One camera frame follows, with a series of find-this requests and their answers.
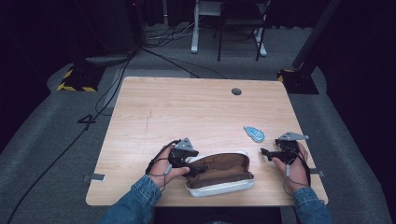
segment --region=denim sleeve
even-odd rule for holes
[[[161,196],[157,185],[148,175],[144,175],[128,193],[107,209],[99,223],[149,223]]]
[[[303,224],[333,223],[326,206],[318,199],[311,188],[298,189],[294,192],[297,217]]]

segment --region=chair leg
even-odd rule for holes
[[[222,28],[222,27],[220,27],[220,38],[219,38],[219,52],[218,52],[218,62],[220,61],[220,54],[221,54],[222,30],[223,30],[223,28]]]
[[[256,61],[259,60],[260,50],[262,49],[262,40],[264,39],[265,26],[262,27],[262,36],[260,37],[259,49],[257,50]]]

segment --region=wooden table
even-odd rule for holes
[[[232,94],[233,88],[242,94]],[[262,130],[264,141],[254,142],[244,126]],[[274,142],[285,132],[302,130],[280,82],[126,77],[94,171],[106,178],[91,182],[87,204],[115,203],[164,145],[189,137],[199,155],[246,151],[255,184],[243,191],[194,198],[185,187],[185,178],[178,177],[166,186],[158,206],[293,205],[283,190],[282,174],[260,151],[261,147],[279,150]],[[309,151],[305,141],[299,142]],[[312,158],[308,157],[308,165],[315,167]],[[326,203],[319,176],[311,178],[312,188]]]

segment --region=blue object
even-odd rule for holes
[[[244,126],[245,132],[255,141],[262,142],[264,140],[264,133],[253,127]]]

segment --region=hand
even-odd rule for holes
[[[300,157],[306,161],[308,152],[306,152],[304,146],[300,143],[298,143],[298,148],[300,149]],[[287,164],[278,158],[273,158],[273,162],[286,178]],[[290,176],[287,183],[293,192],[309,186],[303,162],[299,158],[296,158],[294,163],[290,166]]]
[[[174,146],[168,147],[158,158],[158,160],[154,163],[151,168],[151,172],[148,176],[154,181],[154,183],[158,186],[158,188],[162,188],[175,177],[184,175],[190,171],[189,167],[181,167],[181,168],[172,168],[171,171],[165,175],[165,170],[169,165],[168,157],[171,149]]]

